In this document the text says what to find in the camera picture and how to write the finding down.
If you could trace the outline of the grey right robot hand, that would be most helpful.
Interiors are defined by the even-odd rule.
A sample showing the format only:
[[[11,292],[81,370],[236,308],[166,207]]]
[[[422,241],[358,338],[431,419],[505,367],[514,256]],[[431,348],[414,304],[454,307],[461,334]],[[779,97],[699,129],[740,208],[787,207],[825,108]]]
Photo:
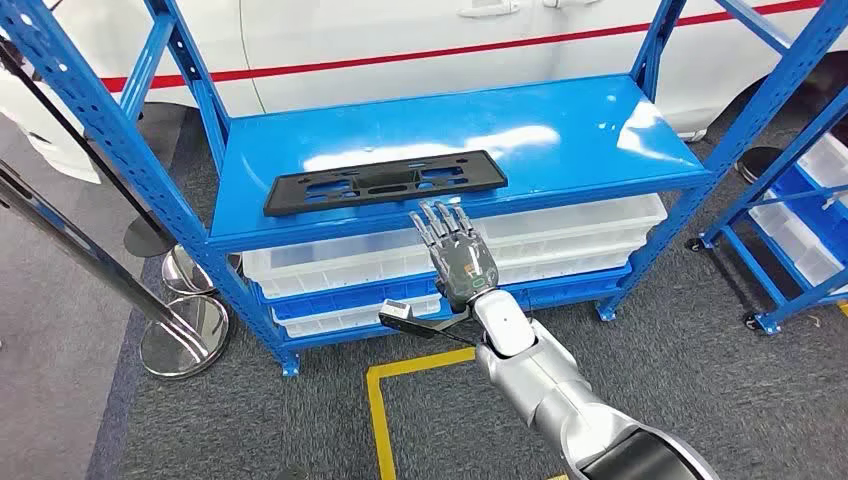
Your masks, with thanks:
[[[459,314],[498,285],[498,269],[487,244],[461,205],[419,202],[409,217],[438,278],[436,287]]]

